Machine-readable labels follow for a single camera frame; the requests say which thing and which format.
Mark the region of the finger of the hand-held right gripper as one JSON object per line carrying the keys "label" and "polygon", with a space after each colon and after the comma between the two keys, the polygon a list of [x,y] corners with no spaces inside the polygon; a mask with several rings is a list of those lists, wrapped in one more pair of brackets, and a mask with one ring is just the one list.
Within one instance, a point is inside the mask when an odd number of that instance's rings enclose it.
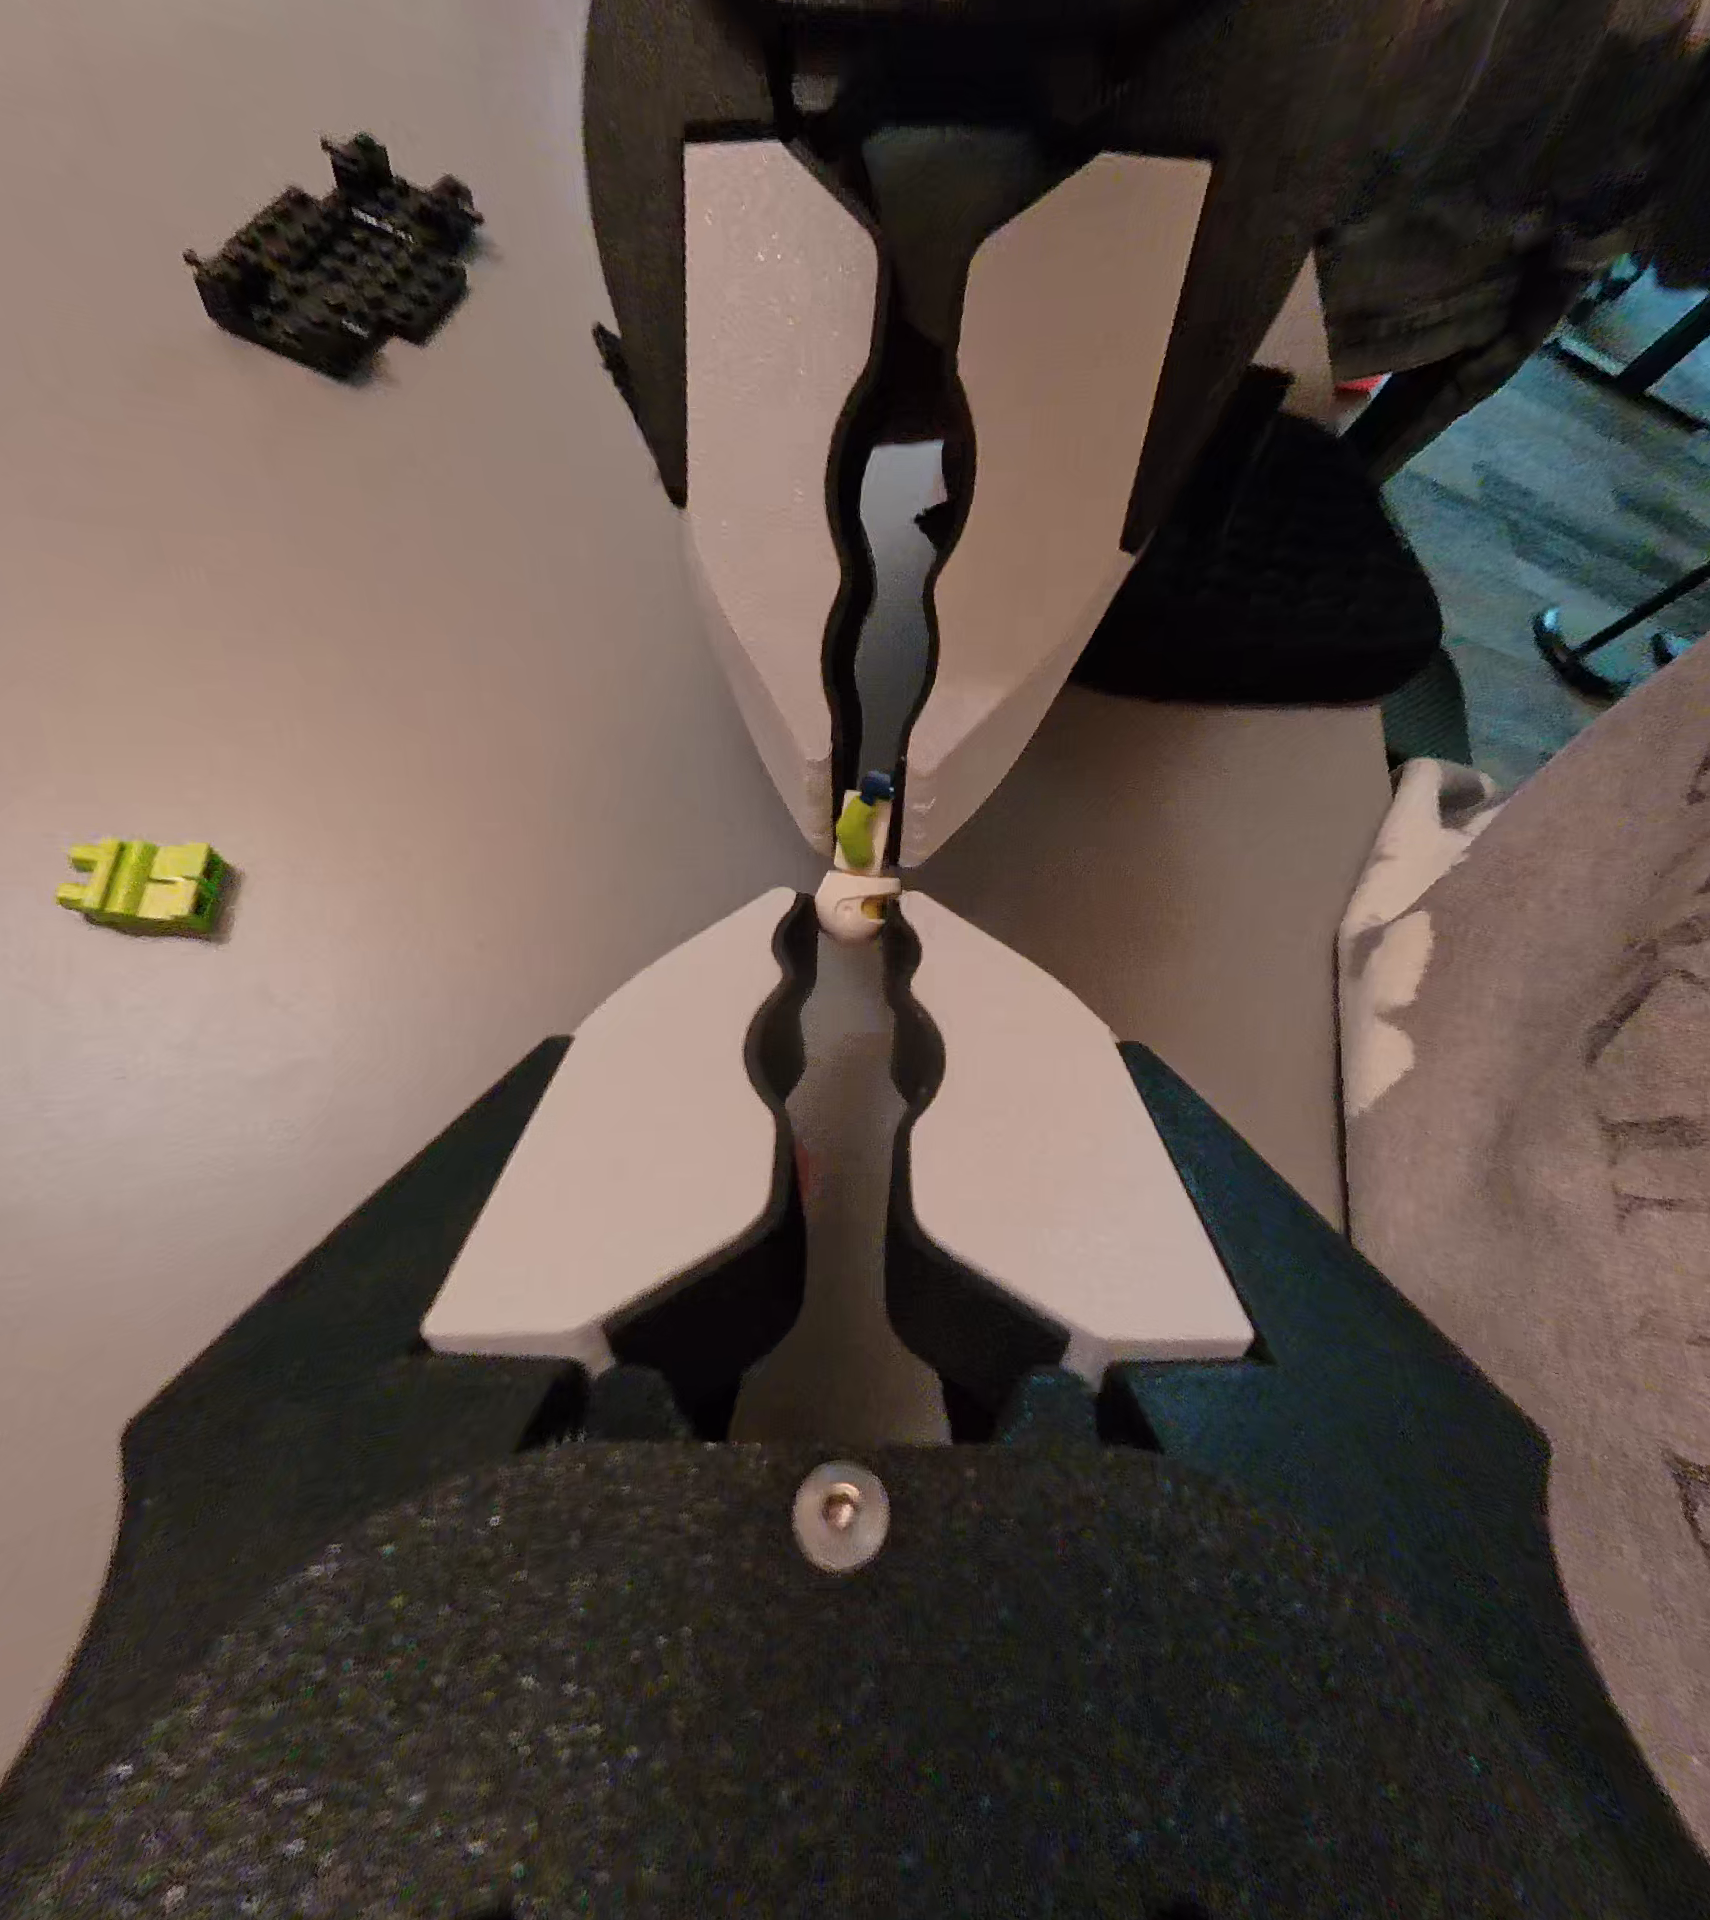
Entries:
{"label": "finger of the hand-held right gripper", "polygon": [[956,373],[972,481],[932,582],[899,863],[932,858],[1043,725],[1134,560],[1125,528],[1213,168],[1101,153],[983,239]]}
{"label": "finger of the hand-held right gripper", "polygon": [[834,844],[825,663],[850,584],[832,455],[869,373],[869,221],[772,137],[691,141],[684,179],[684,545],[746,731],[819,853]]}

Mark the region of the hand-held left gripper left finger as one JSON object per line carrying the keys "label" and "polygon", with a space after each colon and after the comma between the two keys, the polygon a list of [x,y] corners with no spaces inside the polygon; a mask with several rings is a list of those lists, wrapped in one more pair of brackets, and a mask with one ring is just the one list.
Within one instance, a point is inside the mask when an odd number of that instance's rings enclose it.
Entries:
{"label": "hand-held left gripper left finger", "polygon": [[425,1314],[449,1356],[616,1357],[696,1332],[783,1337],[696,1302],[774,1227],[803,1071],[807,898],[772,888],[633,973],[581,1022]]}

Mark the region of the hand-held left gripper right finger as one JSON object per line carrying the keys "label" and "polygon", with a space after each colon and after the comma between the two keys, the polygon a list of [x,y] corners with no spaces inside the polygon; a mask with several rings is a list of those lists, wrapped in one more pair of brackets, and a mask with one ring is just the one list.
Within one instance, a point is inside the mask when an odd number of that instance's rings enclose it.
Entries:
{"label": "hand-held left gripper right finger", "polygon": [[1237,1362],[1254,1328],[1111,1025],[924,892],[899,899],[938,1067],[907,1127],[907,1227],[987,1304],[922,1296],[936,1368]]}

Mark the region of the green white lego minifigure torso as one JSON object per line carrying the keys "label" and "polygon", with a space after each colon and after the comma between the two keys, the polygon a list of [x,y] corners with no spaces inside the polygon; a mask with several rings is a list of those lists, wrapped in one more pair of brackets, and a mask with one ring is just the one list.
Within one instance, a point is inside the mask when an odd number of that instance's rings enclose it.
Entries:
{"label": "green white lego minifigure torso", "polygon": [[891,872],[896,779],[891,769],[869,769],[842,793],[834,822],[838,872],[883,878]]}

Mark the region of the lime green lego legs piece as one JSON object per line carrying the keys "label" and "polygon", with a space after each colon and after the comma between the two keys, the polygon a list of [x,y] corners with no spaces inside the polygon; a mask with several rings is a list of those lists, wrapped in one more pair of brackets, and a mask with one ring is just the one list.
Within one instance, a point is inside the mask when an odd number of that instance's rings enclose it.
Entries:
{"label": "lime green lego legs piece", "polygon": [[125,933],[207,940],[226,910],[232,863],[209,842],[105,836],[69,849],[55,902]]}

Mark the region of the black lego chassis piece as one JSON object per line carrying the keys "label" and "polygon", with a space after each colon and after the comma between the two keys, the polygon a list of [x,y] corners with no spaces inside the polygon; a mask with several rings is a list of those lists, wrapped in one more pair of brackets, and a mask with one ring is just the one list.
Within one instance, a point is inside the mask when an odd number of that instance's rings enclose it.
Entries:
{"label": "black lego chassis piece", "polygon": [[426,346],[468,298],[485,232],[472,188],[400,174],[373,132],[322,137],[332,188],[285,188],[215,251],[183,254],[222,332],[331,379],[375,369],[392,341]]}

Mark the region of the black textured oval pad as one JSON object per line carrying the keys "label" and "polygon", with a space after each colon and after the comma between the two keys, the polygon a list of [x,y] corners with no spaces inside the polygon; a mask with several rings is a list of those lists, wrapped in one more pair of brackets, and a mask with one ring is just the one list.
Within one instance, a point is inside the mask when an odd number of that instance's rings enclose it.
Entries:
{"label": "black textured oval pad", "polygon": [[1140,703],[1359,708],[1442,644],[1430,575],[1349,442],[1247,406],[1221,421],[1070,678]]}

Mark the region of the light mottled cloth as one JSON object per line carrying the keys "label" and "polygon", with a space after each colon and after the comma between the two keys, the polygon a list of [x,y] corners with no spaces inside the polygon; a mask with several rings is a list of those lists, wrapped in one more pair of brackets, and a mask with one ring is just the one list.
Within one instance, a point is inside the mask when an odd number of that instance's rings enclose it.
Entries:
{"label": "light mottled cloth", "polygon": [[1562,1587],[1710,1856],[1710,633],[1510,793],[1408,762],[1339,1002],[1351,1235],[1546,1432]]}

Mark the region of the black desk leg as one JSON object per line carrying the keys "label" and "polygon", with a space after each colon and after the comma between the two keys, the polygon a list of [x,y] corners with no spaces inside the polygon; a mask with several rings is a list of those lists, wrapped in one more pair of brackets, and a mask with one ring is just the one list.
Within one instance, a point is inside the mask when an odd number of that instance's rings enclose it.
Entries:
{"label": "black desk leg", "polygon": [[[1640,288],[1646,288],[1651,298],[1664,300],[1659,327],[1646,339],[1629,336],[1629,324],[1640,324],[1652,313],[1638,295]],[[1564,325],[1559,350],[1589,372],[1599,372],[1613,391],[1645,411],[1710,437],[1710,293],[1690,295],[1678,305],[1676,298],[1664,295],[1652,279],[1610,279],[1601,293],[1584,300]],[[1710,553],[1579,639],[1566,633],[1559,608],[1542,608],[1533,619],[1533,639],[1562,684],[1587,697],[1610,702],[1631,684],[1597,670],[1592,658],[1615,641],[1645,632],[1656,665],[1676,660],[1694,638],[1680,635],[1662,621],[1708,586]]]}

